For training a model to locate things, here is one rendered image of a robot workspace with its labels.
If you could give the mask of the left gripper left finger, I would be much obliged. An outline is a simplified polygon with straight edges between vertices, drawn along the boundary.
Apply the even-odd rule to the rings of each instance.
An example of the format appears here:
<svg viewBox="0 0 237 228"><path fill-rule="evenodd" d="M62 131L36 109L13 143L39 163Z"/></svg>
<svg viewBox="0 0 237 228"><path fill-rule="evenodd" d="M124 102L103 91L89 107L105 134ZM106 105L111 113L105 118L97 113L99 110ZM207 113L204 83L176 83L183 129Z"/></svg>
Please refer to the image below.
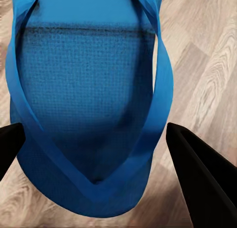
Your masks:
<svg viewBox="0 0 237 228"><path fill-rule="evenodd" d="M0 182L25 141L25 131L20 122L0 128Z"/></svg>

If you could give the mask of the sandal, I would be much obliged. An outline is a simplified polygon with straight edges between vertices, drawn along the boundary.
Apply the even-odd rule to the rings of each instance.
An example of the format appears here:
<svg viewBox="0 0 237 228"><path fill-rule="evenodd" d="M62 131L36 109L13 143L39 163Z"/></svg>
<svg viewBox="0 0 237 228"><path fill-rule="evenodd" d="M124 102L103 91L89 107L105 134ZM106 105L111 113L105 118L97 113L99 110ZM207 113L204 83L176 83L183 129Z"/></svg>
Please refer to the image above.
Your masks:
<svg viewBox="0 0 237 228"><path fill-rule="evenodd" d="M162 0L12 0L5 77L18 162L47 198L112 218L145 191L174 81ZM153 91L153 53L158 54Z"/></svg>

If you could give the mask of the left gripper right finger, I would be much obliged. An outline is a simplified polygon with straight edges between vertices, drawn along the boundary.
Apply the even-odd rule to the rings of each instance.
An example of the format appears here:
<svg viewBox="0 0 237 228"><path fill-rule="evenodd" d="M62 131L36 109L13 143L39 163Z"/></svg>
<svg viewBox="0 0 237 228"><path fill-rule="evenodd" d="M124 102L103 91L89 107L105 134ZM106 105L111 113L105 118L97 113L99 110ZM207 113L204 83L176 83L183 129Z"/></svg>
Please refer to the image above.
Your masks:
<svg viewBox="0 0 237 228"><path fill-rule="evenodd" d="M237 168L184 126L166 142L194 228L237 228Z"/></svg>

